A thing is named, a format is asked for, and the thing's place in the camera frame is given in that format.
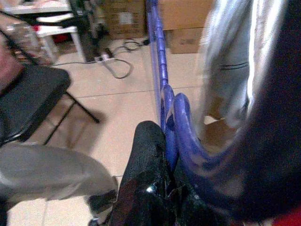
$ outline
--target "tiled floor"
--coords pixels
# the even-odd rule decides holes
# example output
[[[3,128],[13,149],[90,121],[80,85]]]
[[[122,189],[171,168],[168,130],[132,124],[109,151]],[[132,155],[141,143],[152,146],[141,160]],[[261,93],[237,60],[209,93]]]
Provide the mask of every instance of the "tiled floor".
[[[111,47],[121,43],[121,40],[114,41]],[[99,64],[60,66],[72,78],[69,92],[101,122],[93,123],[75,107],[49,145],[83,152],[100,161],[112,175],[122,176],[135,127],[144,120],[157,121],[149,52],[149,47],[144,46],[138,51],[118,55],[134,65],[133,73],[122,80],[113,78]],[[192,103],[198,101],[201,85],[200,78],[194,74],[195,58],[196,54],[172,55],[167,50],[170,84],[175,93],[186,94]],[[58,63],[72,61],[79,61],[75,52],[60,56]],[[122,63],[110,66],[120,75],[127,70]],[[42,143],[69,103],[66,98],[61,100],[28,142]],[[9,213],[10,226],[85,226],[91,219],[82,197],[22,202]]]

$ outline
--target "floor tile grout line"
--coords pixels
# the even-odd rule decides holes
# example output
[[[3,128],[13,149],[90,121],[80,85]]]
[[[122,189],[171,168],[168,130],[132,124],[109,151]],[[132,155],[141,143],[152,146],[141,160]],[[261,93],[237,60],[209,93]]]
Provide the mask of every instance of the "floor tile grout line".
[[[175,90],[175,89],[189,89],[189,88],[201,88],[201,86],[176,87],[176,88],[173,88],[173,90]],[[121,95],[121,94],[145,93],[145,92],[150,92],[150,91],[155,91],[155,90],[150,89],[150,90],[122,92],[122,93],[110,93],[110,94],[100,94],[100,95],[91,95],[91,96],[81,96],[81,97],[75,97],[75,98],[104,97],[104,96],[113,96],[113,95]]]
[[[45,202],[46,202],[46,204],[45,204],[45,208],[44,208],[41,226],[45,226],[46,214],[47,214],[47,209],[48,209],[48,201],[45,201]]]

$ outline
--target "power strip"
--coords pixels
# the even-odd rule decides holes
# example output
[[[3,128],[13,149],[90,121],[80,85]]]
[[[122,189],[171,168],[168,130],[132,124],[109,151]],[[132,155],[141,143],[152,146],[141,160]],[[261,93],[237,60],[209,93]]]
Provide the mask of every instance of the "power strip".
[[[94,57],[94,60],[97,62],[97,63],[106,63],[106,64],[109,64],[111,62],[113,62],[115,60],[114,57],[109,57],[109,55],[105,52],[102,52],[101,53],[101,56],[96,56]]]

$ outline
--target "red object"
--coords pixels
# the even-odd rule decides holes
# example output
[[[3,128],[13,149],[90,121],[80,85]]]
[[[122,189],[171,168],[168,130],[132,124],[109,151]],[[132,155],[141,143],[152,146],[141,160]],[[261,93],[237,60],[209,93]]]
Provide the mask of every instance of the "red object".
[[[38,32],[40,30],[40,26],[39,25],[34,25],[34,26],[32,26],[32,28],[33,28],[33,30],[35,32]]]
[[[301,206],[292,212],[275,219],[273,226],[300,226],[301,225]]]
[[[56,34],[53,35],[52,38],[55,43],[61,43],[63,41],[68,40],[69,36],[67,34]]]

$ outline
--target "cardboard box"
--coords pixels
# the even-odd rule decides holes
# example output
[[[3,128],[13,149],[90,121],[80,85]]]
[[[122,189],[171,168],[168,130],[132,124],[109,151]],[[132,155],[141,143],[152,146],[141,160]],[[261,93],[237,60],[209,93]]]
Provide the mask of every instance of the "cardboard box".
[[[113,39],[145,35],[145,0],[107,0],[106,23]]]
[[[163,30],[204,27],[213,0],[159,0]]]
[[[171,53],[197,53],[202,28],[188,28],[168,31],[167,45]]]

